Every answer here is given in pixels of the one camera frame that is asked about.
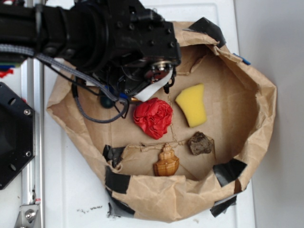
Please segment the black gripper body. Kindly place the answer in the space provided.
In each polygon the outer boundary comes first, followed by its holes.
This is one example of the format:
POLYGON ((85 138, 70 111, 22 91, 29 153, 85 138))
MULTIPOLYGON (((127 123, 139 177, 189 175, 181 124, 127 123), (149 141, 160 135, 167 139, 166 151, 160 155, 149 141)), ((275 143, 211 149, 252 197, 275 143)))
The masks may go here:
POLYGON ((138 0, 109 0, 109 28, 114 52, 106 82, 138 100, 150 99, 181 63, 173 23, 138 0))

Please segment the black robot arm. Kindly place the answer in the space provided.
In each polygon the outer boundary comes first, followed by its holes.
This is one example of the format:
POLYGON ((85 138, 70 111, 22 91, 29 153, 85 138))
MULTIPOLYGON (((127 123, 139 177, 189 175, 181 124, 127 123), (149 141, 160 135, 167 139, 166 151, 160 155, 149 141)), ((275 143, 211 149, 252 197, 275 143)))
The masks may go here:
POLYGON ((173 24, 138 0, 78 0, 68 10, 1 4, 0 42, 63 58, 128 96, 181 63, 173 24))

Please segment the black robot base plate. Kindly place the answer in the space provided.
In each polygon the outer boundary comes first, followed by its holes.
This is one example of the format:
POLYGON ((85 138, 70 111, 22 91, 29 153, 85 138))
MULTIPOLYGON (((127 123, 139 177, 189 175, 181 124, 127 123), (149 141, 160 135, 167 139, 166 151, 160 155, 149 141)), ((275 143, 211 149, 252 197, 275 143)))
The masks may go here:
POLYGON ((5 83, 0 84, 0 189, 34 157, 34 110, 5 83))

